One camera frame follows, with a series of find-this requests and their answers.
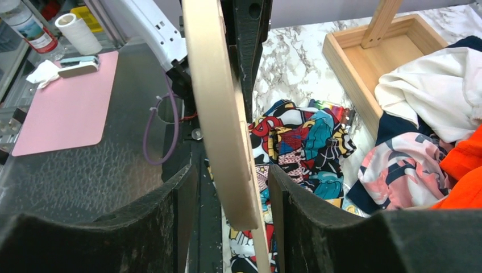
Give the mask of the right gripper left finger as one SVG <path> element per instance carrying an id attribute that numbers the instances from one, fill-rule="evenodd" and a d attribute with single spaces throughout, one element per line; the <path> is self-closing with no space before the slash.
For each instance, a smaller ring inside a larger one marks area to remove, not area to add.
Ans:
<path id="1" fill-rule="evenodd" d="M 182 172 L 93 222 L 2 216 L 1 271 L 175 272 L 173 190 Z"/>

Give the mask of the comic print shorts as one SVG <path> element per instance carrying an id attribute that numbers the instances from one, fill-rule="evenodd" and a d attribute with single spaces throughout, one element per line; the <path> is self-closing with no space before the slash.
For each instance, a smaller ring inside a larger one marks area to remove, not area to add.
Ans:
<path id="1" fill-rule="evenodd" d="M 268 171 L 279 166 L 297 185 L 341 208 L 344 174 L 340 158 L 356 146 L 330 110 L 299 107 L 279 100 L 248 125 L 260 191 L 268 257 L 277 272 L 277 242 L 268 189 Z"/>

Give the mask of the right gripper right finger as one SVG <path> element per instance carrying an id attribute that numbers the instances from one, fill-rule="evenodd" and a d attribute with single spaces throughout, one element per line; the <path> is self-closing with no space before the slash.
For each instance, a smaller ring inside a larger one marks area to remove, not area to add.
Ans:
<path id="1" fill-rule="evenodd" d="M 480 210 L 392 210 L 364 218 L 268 175 L 280 272 L 480 272 Z"/>

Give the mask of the cream hanger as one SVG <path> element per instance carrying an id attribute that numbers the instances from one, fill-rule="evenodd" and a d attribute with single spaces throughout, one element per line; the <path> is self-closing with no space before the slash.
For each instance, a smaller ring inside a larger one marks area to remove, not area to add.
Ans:
<path id="1" fill-rule="evenodd" d="M 193 94 L 218 197 L 230 225 L 250 230 L 259 272 L 270 272 L 260 192 L 240 81 L 219 1 L 183 1 Z"/>

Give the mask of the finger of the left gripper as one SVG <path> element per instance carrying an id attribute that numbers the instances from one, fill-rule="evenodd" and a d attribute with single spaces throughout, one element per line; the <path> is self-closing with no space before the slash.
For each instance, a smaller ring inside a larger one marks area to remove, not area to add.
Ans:
<path id="1" fill-rule="evenodd" d="M 228 51 L 238 73 L 249 123 L 253 120 L 253 89 L 268 37 L 272 4 L 270 0 L 221 1 Z"/>

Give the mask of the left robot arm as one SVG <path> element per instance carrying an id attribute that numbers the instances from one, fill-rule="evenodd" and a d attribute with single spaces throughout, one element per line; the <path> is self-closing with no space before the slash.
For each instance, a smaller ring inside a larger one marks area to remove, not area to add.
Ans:
<path id="1" fill-rule="evenodd" d="M 155 1 L 114 1 L 117 12 L 149 45 L 201 119 L 216 106 L 252 121 L 253 89 L 272 1 L 181 1 L 176 27 Z"/>

